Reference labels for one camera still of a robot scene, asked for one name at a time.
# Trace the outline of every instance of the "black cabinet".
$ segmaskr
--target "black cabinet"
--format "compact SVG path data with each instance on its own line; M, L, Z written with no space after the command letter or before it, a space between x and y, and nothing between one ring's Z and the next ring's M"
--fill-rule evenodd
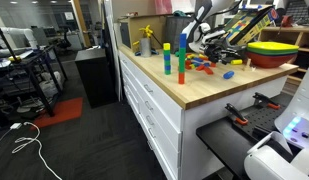
M105 50L82 50L75 63L92 108L117 101Z

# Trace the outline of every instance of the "drawer handle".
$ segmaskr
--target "drawer handle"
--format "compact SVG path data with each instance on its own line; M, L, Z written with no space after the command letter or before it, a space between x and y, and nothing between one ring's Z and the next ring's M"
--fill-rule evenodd
M152 129L148 128L148 132L150 133L150 135L152 136L152 138L156 138L156 136L154 136L154 134L152 133Z
M153 108L151 107L151 105L148 101L145 101L145 105L146 105L147 109L149 109L151 111L153 110Z
M148 146L150 147L151 151L153 151L153 147L149 141L147 141Z
M147 92L153 92L153 90L150 89L150 87L147 84L144 85L144 88L146 89Z
M150 125L154 125L153 121L151 120L150 116L146 116L146 120Z

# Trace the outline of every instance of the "white robot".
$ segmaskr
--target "white robot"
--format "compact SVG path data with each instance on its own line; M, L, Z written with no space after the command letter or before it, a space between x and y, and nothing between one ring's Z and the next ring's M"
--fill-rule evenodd
M225 33L219 30L207 34L211 28L202 22L228 8L234 1L203 0L195 20L183 30L193 51L201 52L200 48L208 39ZM309 13L309 0L304 1ZM247 152L244 162L246 173L252 180L309 180L309 68L291 103L275 120L275 126L281 133L272 132ZM267 145L270 140L275 141L291 159L283 158L281 153ZM297 156L293 156L287 141L302 149Z

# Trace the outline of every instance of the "red bowl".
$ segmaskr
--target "red bowl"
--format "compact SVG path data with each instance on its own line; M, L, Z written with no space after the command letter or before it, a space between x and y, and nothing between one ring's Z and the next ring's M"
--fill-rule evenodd
M246 54L256 66L262 68L276 68L286 63L296 56L296 54L282 55L282 56L265 56L252 52Z

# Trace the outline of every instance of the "green bowl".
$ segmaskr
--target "green bowl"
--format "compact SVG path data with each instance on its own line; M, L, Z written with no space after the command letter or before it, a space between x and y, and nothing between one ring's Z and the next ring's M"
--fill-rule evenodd
M286 54L295 54L298 52L298 50L265 50L265 49L257 49L257 48L251 48L247 47L247 51L257 53L257 54L263 54L263 55L286 55Z

